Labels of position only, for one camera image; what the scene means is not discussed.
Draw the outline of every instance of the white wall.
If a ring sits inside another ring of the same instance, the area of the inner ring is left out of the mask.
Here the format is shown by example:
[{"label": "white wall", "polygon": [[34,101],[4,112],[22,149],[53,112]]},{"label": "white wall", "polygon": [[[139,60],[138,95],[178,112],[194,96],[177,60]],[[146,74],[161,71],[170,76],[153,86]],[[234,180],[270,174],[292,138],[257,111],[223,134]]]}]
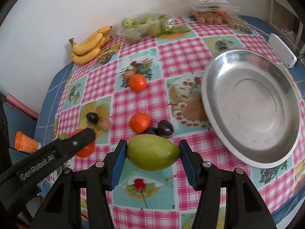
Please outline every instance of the white wall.
[{"label": "white wall", "polygon": [[[267,19],[269,0],[230,1]],[[154,10],[187,11],[179,0],[18,0],[0,27],[0,90],[40,112],[52,78],[71,62],[68,39],[81,42],[101,26]]]}]

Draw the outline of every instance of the small brown fruit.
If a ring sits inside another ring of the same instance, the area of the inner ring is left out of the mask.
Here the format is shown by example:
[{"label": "small brown fruit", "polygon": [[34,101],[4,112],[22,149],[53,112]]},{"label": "small brown fruit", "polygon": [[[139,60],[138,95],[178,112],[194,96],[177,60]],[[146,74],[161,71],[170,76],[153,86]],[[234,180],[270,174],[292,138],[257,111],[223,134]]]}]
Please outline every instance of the small brown fruit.
[{"label": "small brown fruit", "polygon": [[204,12],[199,12],[199,17],[206,18],[206,14]]},{"label": "small brown fruit", "polygon": [[104,119],[99,120],[99,122],[97,123],[97,126],[102,131],[107,131],[107,130],[110,129],[111,123],[110,123],[110,121],[107,118],[104,118]]},{"label": "small brown fruit", "polygon": [[223,22],[226,23],[226,24],[230,24],[231,20],[228,17],[224,16],[224,21]]},{"label": "small brown fruit", "polygon": [[219,19],[219,18],[215,18],[214,22],[215,22],[215,24],[221,24],[222,23],[221,19]]},{"label": "small brown fruit", "polygon": [[222,18],[221,16],[217,16],[217,18],[219,18],[222,22],[224,21],[224,18]]},{"label": "small brown fruit", "polygon": [[205,20],[207,23],[212,24],[214,22],[214,18],[213,17],[207,17]]},{"label": "small brown fruit", "polygon": [[200,15],[197,11],[192,11],[192,16],[198,19]]},{"label": "small brown fruit", "polygon": [[134,71],[133,70],[128,70],[124,73],[124,79],[126,81],[129,81],[129,79],[134,75]]},{"label": "small brown fruit", "polygon": [[205,18],[199,17],[199,18],[198,18],[198,22],[199,22],[200,24],[205,24]]}]

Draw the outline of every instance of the banana bunch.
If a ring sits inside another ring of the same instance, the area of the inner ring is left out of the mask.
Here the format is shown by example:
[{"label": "banana bunch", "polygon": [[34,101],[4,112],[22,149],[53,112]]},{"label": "banana bunch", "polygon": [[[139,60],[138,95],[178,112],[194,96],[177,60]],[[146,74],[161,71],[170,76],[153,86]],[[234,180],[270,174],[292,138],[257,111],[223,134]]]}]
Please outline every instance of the banana bunch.
[{"label": "banana bunch", "polygon": [[111,26],[102,27],[91,34],[83,43],[77,45],[75,39],[69,39],[72,46],[71,58],[76,64],[85,64],[94,59],[101,48],[111,40],[111,36],[105,35],[111,30]]}]

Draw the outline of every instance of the stainless steel bowl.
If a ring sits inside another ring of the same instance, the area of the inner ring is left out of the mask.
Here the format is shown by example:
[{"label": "stainless steel bowl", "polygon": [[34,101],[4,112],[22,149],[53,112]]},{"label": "stainless steel bowl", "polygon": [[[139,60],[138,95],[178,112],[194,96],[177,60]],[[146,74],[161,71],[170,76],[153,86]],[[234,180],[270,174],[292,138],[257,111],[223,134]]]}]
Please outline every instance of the stainless steel bowl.
[{"label": "stainless steel bowl", "polygon": [[258,168],[272,168],[292,154],[300,110],[285,74],[246,49],[219,53],[205,67],[202,101],[209,121],[231,153]]}]

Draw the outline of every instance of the screw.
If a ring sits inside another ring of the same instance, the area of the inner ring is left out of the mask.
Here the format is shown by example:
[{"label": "screw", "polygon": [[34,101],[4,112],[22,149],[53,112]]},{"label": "screw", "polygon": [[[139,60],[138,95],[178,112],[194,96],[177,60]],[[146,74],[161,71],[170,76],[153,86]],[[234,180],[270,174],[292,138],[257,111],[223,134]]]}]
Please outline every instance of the screw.
[{"label": "screw", "polygon": [[63,173],[64,173],[64,174],[69,174],[70,171],[71,171],[71,169],[70,169],[70,168],[67,168],[67,167],[63,169]]},{"label": "screw", "polygon": [[102,161],[96,163],[96,167],[98,167],[98,168],[101,168],[101,167],[103,167],[104,165],[105,165],[105,164],[104,164],[104,162],[102,162]]},{"label": "screw", "polygon": [[242,168],[237,168],[236,169],[236,173],[237,174],[243,174],[244,173],[244,170]]},{"label": "screw", "polygon": [[206,168],[210,168],[212,166],[212,164],[209,161],[204,161],[202,165]]}]

